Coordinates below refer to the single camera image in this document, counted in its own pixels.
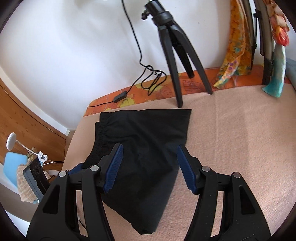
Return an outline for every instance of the beige blanket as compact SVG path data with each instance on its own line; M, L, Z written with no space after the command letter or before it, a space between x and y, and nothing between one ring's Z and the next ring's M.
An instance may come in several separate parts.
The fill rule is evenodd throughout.
M186 147L203 165L218 173L240 172L253 191L274 233L296 201L296 93L285 84L280 98L260 86L183 96L183 108L192 109ZM146 102L117 110L176 108L175 98ZM94 139L99 114L82 118L70 144L63 169L84 162ZM212 234L221 218L219 195ZM187 189L179 171L173 192L154 234L139 235L121 216L105 205L115 240L181 241L193 217L198 196ZM78 214L83 219L81 196Z

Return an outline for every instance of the tripod knob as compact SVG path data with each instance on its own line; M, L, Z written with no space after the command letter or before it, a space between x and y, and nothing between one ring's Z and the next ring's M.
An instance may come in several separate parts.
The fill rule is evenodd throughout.
M142 13L142 20L146 20L149 15L150 15L149 11L145 9L144 12Z

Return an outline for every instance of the tripod leg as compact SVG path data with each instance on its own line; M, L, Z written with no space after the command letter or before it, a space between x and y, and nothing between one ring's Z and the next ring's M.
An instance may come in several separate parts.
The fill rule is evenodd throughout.
M183 46L181 45L181 43L177 40L176 36L169 30L170 33L170 39L172 40L172 44L173 47L176 51L176 53L178 54L187 74L188 77L191 79L194 77L194 73L189 61L189 58L187 56L187 53L185 51L185 49L183 48Z
M172 31L172 34L174 34L176 36L178 41L181 43L181 45L183 46L183 48L185 49L185 51L187 52L187 54L191 58L194 66L196 67L196 70L198 71L198 73L200 75L200 78L202 79L202 82L205 86L206 91L209 94L212 94L213 91L212 91L212 87L210 85L210 82L207 78L207 75L205 74L205 70L202 66L202 63L200 62L191 42L189 41L189 39L186 36L183 29L181 29L180 26L175 21L172 21L172 22L174 24L169 27L170 30Z
M177 105L179 108L183 105L181 86L179 81L178 70L176 66L176 60L173 52L172 41L168 29L165 26L158 26L158 33L161 45L163 47L163 52L168 64L168 69L171 74L172 82L174 85L174 90L177 99Z

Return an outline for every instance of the light blue chair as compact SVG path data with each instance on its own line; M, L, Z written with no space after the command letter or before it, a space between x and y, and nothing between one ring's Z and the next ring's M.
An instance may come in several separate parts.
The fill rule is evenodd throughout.
M26 164L28 161L27 156L7 152L4 160L3 172L5 176L17 187L17 167L20 164Z

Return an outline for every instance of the black cable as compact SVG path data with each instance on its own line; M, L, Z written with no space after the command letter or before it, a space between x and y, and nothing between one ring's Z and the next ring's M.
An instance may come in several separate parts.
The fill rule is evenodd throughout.
M163 84L163 83L166 81L166 79L167 79L167 74L166 74L165 72L161 71L161 70L156 70L156 69L154 69L151 65L144 65L144 64L142 64L143 54L142 54L142 50L141 50L141 47L140 47L140 44L139 44L138 38L137 38L136 33L135 33L135 30L134 30L134 28L133 28L133 24L132 24L132 22L131 22L131 19L130 19L129 15L128 15L127 11L126 11L126 6L125 6L125 4L124 4L124 0L121 0L121 3L122 3L122 7L123 7L124 13L125 13L125 15L126 15L126 18L127 18L128 22L129 22L130 27L131 27L131 30L132 30L132 32L133 32L133 36L134 36L135 41L136 41L136 43L137 43L138 49L139 49L139 53L140 53L139 64L145 68L144 71L143 71L143 73L140 75L139 78L137 78L137 79L135 80L135 82L131 85L131 87L130 87L129 90L125 93L125 95L127 95L127 94L130 92L131 88L132 88L132 87L133 87L133 86L134 86L134 85L135 85L135 84L136 84L136 83L137 83L137 82L143 77L143 75L145 74L146 70L148 70L148 71L151 71L151 74L149 74L145 79L142 80L142 82L141 82L141 87L142 87L142 89L144 89L144 90L148 90L148 96L150 96L158 86L160 86L161 84ZM155 79L153 80L153 82L151 83L151 85L150 85L149 87L144 87L144 86L143 86L143 83L144 83L148 78L150 78L153 74L156 75L156 77L155 77ZM164 76L165 76L165 79L164 79L163 81L161 81L160 83L157 84L157 82L159 81L159 79L161 78L161 76L162 76L163 74L164 74ZM100 105L104 105L104 104L109 104L109 103L112 103L112 102L116 103L116 102L115 102L116 98L117 98L117 96L116 96L116 97L114 98L114 100L111 101L111 102L106 102L106 103L102 103L102 104L98 104L98 105L94 105L94 106L88 106L87 108L96 107L96 106L100 106Z
M86 227L84 226L84 224L80 221L80 219L78 220L79 223L84 227L84 229L87 231Z

